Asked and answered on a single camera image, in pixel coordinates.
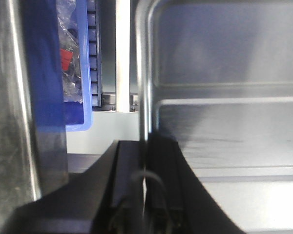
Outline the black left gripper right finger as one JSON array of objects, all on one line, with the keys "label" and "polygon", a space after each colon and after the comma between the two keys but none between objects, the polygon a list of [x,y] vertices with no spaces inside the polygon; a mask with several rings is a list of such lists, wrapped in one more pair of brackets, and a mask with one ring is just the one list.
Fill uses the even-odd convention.
[{"label": "black left gripper right finger", "polygon": [[158,177],[146,182],[147,206],[155,230],[171,220],[175,234],[243,233],[194,174],[176,140],[149,135],[146,168]]}]

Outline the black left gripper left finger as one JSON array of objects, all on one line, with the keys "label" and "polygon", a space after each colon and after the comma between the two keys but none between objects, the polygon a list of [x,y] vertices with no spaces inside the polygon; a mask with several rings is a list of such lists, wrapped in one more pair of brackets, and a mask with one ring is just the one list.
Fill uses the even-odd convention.
[{"label": "black left gripper left finger", "polygon": [[139,142],[115,141],[86,171],[41,199],[16,208],[3,234],[130,234],[132,175]]}]

